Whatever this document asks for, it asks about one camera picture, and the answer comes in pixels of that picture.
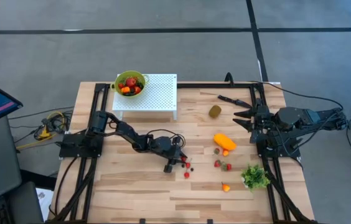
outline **white perforated platform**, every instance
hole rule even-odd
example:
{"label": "white perforated platform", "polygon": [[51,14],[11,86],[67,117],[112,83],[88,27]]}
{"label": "white perforated platform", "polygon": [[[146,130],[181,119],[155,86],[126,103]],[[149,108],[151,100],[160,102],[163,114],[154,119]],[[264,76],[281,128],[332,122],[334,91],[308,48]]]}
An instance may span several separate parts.
{"label": "white perforated platform", "polygon": [[145,74],[148,82],[139,96],[128,98],[115,93],[112,110],[123,118],[123,111],[173,111],[177,119],[177,74]]}

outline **gray floor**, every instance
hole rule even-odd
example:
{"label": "gray floor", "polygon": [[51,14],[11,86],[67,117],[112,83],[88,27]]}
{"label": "gray floor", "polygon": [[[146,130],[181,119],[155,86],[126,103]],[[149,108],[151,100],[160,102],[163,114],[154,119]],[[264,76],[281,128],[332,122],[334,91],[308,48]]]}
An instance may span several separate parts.
{"label": "gray floor", "polygon": [[[249,27],[244,1],[0,0],[0,30]],[[351,27],[348,0],[253,0],[264,27]],[[341,102],[351,118],[351,32],[260,33],[272,82]],[[0,87],[25,107],[12,116],[74,104],[80,81],[114,80],[123,70],[177,73],[180,80],[260,80],[251,33],[0,35]],[[289,106],[335,105],[285,94]],[[35,125],[46,116],[11,121]],[[20,137],[28,130],[13,129]],[[351,223],[351,149],[345,131],[321,131],[304,146],[304,175],[316,219]],[[19,155],[22,168],[51,174],[58,148]]]}

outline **black floor stripe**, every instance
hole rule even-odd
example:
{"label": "black floor stripe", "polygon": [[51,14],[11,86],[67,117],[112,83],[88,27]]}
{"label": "black floor stripe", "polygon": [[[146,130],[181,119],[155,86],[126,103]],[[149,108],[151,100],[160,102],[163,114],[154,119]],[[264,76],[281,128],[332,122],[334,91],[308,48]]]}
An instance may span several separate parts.
{"label": "black floor stripe", "polygon": [[0,34],[165,34],[165,33],[251,32],[250,28],[154,28],[154,29],[81,29],[81,30],[0,30]]}
{"label": "black floor stripe", "polygon": [[351,32],[351,27],[335,28],[258,28],[258,32]]}
{"label": "black floor stripe", "polygon": [[267,69],[265,68],[263,50],[261,49],[260,37],[258,36],[258,30],[256,25],[255,12],[253,11],[253,5],[251,3],[251,0],[246,0],[246,5],[248,7],[250,24],[251,24],[251,33],[253,34],[253,40],[255,42],[256,55],[257,55],[258,61],[260,62],[259,66],[260,66],[262,82],[268,82]]}

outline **black knife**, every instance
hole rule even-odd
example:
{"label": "black knife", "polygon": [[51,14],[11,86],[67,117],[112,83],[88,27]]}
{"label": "black knife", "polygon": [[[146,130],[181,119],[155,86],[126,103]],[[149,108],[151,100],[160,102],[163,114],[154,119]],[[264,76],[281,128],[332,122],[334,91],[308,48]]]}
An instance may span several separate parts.
{"label": "black knife", "polygon": [[225,97],[222,95],[219,95],[218,99],[229,102],[229,103],[233,103],[233,104],[238,105],[238,106],[242,106],[244,108],[251,108],[250,104],[248,104],[244,101],[241,101],[241,100],[233,100],[231,98],[228,98],[228,97]]}

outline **wooden table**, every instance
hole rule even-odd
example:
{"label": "wooden table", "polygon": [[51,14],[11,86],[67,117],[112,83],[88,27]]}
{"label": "wooden table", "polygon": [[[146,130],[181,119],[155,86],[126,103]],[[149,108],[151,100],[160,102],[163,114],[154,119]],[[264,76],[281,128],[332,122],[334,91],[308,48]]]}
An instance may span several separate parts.
{"label": "wooden table", "polygon": [[[71,132],[87,127],[95,82],[82,82],[73,112]],[[272,113],[285,106],[281,90],[265,85],[267,104]],[[251,103],[250,92],[244,88],[190,89],[177,92],[178,120],[171,113],[124,113],[123,121],[139,134],[152,129],[168,129],[183,134],[187,144],[183,151],[192,159],[194,171],[184,178],[185,168],[173,167],[171,174],[163,173],[166,160],[154,154],[138,154],[131,145],[118,136],[105,139],[102,156],[98,159],[89,223],[272,223],[266,189],[250,192],[241,183],[241,169],[248,164],[260,164],[256,146],[249,143],[250,133],[232,121],[233,113],[246,110],[217,99],[221,94]],[[107,111],[111,111],[113,93],[108,97]],[[208,116],[213,105],[222,113],[217,119]],[[213,141],[216,133],[226,134],[238,147],[228,157],[213,155],[218,147]],[[166,133],[154,133],[155,137]],[[221,171],[213,166],[216,159],[232,164],[232,170]],[[58,173],[57,186],[71,159],[64,159]],[[70,168],[60,193],[60,210],[72,196],[80,159]],[[305,216],[313,219],[306,183],[299,164],[290,158],[281,158],[281,170],[286,192]],[[231,191],[223,192],[221,182]],[[276,194],[279,218],[281,204]],[[78,215],[82,215],[83,202]]]}

